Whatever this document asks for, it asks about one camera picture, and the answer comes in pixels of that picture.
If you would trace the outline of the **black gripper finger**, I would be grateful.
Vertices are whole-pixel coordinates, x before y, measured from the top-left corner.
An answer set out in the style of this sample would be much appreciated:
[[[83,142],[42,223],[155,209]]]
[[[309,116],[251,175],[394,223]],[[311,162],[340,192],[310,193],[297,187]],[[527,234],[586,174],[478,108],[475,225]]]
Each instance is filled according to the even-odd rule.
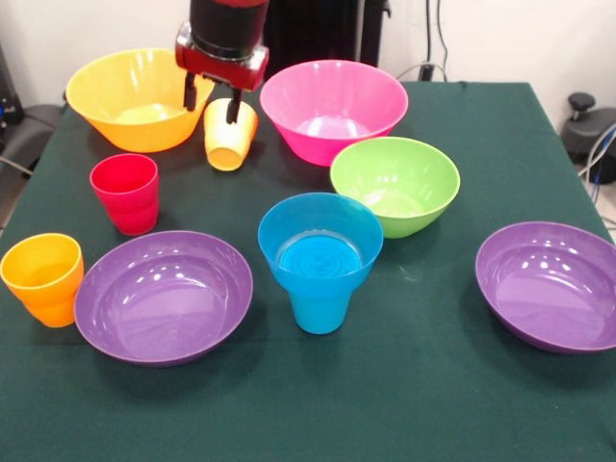
[[[185,81],[184,81],[183,106],[189,112],[192,112],[195,109],[195,105],[196,105],[197,90],[194,85],[194,78],[195,78],[195,75],[188,71],[186,73]]]
[[[243,91],[241,89],[232,89],[232,96],[227,106],[226,123],[233,124],[238,120],[241,104],[243,99]]]

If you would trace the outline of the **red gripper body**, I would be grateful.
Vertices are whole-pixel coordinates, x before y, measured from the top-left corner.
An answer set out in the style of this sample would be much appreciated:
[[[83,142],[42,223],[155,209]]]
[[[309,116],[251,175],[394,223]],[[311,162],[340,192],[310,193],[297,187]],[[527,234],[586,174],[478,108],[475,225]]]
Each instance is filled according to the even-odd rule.
[[[175,60],[179,67],[233,89],[255,91],[264,80],[269,58],[269,49],[261,44],[245,59],[210,55],[193,40],[189,21],[182,23],[175,40]]]

